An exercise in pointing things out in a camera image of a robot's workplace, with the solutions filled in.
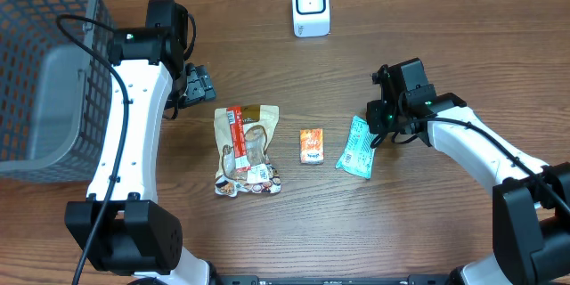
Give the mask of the red candy bar wrapper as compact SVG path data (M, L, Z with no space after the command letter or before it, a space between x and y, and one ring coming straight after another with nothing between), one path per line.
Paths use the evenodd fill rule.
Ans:
M247 157L247 147L242 123L242 113L240 106L230 107L226 111L234 151L235 166L237 172L247 172L250 170L250 163Z

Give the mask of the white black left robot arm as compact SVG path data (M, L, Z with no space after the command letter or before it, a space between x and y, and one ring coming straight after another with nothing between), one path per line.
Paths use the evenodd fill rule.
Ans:
M183 246L179 219L158 204L156 164L165 110L215 99L205 66L188 60L196 23L174 0L151 0L142 28L112 28L106 56L88 54L112 75L99 165L85 200L66 206L65 224L85 264L136 284L222 283L214 265Z

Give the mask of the teal tissue packet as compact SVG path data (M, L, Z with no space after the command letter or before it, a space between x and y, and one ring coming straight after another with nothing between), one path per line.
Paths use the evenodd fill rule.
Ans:
M346 147L335 168L364 179L371 178L375 150L371 143L375 138L365 120L353 116Z

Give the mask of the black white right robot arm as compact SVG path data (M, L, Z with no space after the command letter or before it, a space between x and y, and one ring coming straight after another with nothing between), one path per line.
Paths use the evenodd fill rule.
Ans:
M453 93L437 94L414 58L372 74L380 97L366 121L377 147L406 134L447 155L490 194L493 252L439 284L549 284L569 274L569 165L549 165L507 142Z

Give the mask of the beige snack pouch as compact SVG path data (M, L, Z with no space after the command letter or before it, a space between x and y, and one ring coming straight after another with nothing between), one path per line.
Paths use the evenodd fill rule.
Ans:
M239 193L277 194L281 178L271 163L268 147L280 118L280 109L274 105L240 106L250 170L237 172L232 146L232 135L227 118L228 108L215 110L214 129L219 154L215 193L235 197Z

